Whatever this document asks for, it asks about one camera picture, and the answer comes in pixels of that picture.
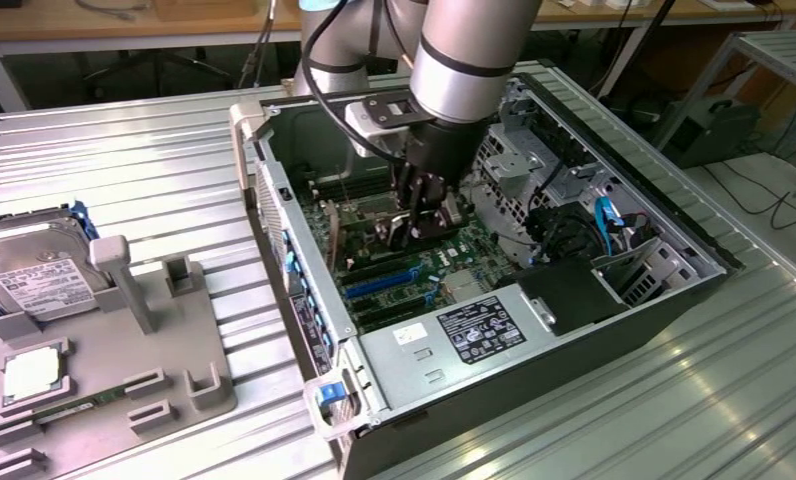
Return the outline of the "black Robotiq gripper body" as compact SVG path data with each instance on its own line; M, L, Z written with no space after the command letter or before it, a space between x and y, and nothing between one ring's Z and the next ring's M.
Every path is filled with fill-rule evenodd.
M400 175L460 178L470 169L487 128L487 120L463 124L431 120L411 124Z

